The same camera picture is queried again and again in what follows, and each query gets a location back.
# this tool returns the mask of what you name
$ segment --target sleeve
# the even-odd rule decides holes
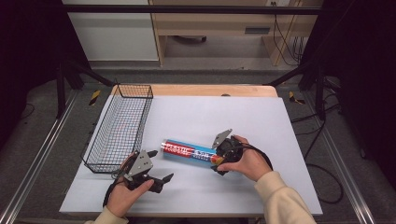
[[[128,219],[114,216],[107,207],[103,208],[102,213],[95,221],[86,221],[84,224],[127,224]]]
[[[263,175],[254,188],[262,198],[267,223],[316,223],[300,194],[286,186],[278,172]]]

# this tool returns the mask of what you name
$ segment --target white wall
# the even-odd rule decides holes
[[[147,0],[63,0],[64,4],[147,5]],[[148,13],[69,13],[89,61],[158,61]]]

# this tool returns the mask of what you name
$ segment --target wire basket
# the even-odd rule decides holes
[[[140,150],[153,95],[150,85],[117,85],[110,97],[81,153],[85,166],[96,174],[111,174],[133,151]]]

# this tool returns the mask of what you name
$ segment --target hand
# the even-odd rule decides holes
[[[131,154],[120,167],[123,167],[124,163],[133,155],[134,153]],[[124,217],[134,202],[151,188],[154,184],[154,180],[150,179],[134,190],[128,189],[123,176],[118,179],[117,183],[119,184],[114,187],[108,198],[107,209],[116,217]]]
[[[234,135],[234,137],[242,144],[248,144],[246,138],[238,135]],[[272,171],[271,167],[259,152],[248,148],[244,148],[244,153],[240,161],[223,163],[218,167],[218,170],[237,171],[254,181],[258,181],[260,177]]]

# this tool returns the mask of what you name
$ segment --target white tabletop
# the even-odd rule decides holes
[[[216,134],[228,129],[263,150],[284,181],[300,193],[311,213],[322,214],[281,98],[155,96],[148,113],[142,149],[160,152],[151,159],[154,167],[148,174],[157,178],[175,175],[163,186],[161,193],[144,194],[132,206],[129,215],[262,216],[262,201],[253,188],[253,181],[238,173],[218,175],[210,169],[210,164],[169,160],[160,150],[163,139],[211,147]],[[100,213],[106,190],[112,182],[110,175],[93,174],[82,163],[60,212],[72,215]]]

